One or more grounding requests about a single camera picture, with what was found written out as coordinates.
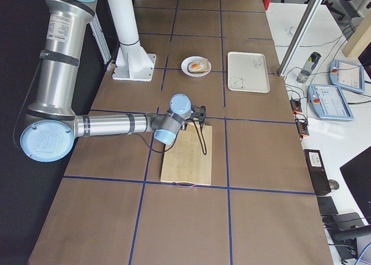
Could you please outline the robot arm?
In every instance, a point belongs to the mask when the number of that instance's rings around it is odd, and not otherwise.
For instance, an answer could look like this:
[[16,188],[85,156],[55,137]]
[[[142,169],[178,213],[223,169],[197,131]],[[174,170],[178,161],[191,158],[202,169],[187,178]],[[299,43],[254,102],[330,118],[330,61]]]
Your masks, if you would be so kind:
[[[86,26],[96,15],[98,0],[46,0],[50,11],[35,101],[27,108],[20,136],[22,151],[39,162],[64,158],[78,137],[131,135],[152,132],[163,144],[172,144],[194,116],[190,99],[173,95],[164,115],[76,115],[72,97]],[[150,81],[155,55],[140,44],[132,0],[107,0],[118,35],[118,79]]]

